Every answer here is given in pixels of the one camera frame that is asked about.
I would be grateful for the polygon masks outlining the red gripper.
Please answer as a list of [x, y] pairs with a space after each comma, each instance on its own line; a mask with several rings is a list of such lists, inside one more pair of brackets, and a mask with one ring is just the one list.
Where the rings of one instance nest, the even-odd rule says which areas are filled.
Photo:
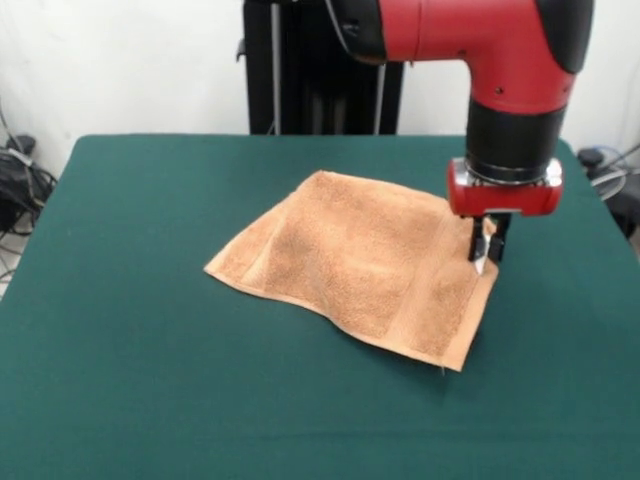
[[491, 183], [477, 177], [468, 168], [464, 158], [454, 158], [447, 169], [447, 194], [451, 211], [461, 217], [474, 217], [468, 254], [470, 262], [485, 256], [484, 218], [490, 220], [495, 231], [490, 237], [488, 259], [500, 264], [506, 246], [512, 215], [545, 216], [558, 206], [563, 192], [563, 168], [559, 160], [552, 159], [541, 180], [525, 184]]

